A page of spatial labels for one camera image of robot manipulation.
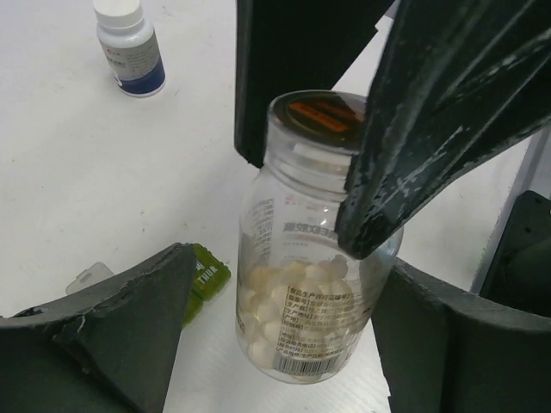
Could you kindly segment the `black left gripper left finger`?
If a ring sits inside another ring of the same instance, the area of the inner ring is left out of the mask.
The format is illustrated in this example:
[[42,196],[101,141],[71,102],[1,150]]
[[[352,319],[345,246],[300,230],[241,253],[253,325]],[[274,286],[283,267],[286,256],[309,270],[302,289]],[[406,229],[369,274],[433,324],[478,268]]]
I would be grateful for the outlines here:
[[1,321],[4,412],[160,412],[189,293],[191,244]]

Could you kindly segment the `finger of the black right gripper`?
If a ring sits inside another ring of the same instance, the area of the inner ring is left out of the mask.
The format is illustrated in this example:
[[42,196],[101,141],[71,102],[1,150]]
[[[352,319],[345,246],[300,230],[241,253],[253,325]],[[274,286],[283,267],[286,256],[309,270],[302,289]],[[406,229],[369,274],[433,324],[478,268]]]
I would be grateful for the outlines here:
[[549,2],[401,2],[366,106],[336,224],[355,258],[549,125]]
[[263,165],[266,115],[278,96],[331,89],[375,37],[389,0],[238,0],[234,148]]

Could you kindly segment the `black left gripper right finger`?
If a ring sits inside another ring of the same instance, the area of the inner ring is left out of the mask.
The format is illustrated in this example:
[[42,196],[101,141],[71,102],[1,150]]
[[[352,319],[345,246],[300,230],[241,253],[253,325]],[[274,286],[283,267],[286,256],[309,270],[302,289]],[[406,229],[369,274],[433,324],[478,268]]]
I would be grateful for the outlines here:
[[548,412],[550,320],[399,260],[371,318],[393,412]]

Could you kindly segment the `clear glass pill bottle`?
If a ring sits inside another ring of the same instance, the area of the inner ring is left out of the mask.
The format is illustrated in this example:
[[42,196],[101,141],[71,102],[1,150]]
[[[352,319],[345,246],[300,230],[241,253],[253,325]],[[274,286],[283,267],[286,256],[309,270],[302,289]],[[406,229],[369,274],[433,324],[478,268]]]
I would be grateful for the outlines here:
[[267,113],[263,167],[239,220],[236,331],[273,379],[315,384],[352,356],[402,243],[358,260],[338,244],[337,213],[366,114],[362,96],[291,92]]

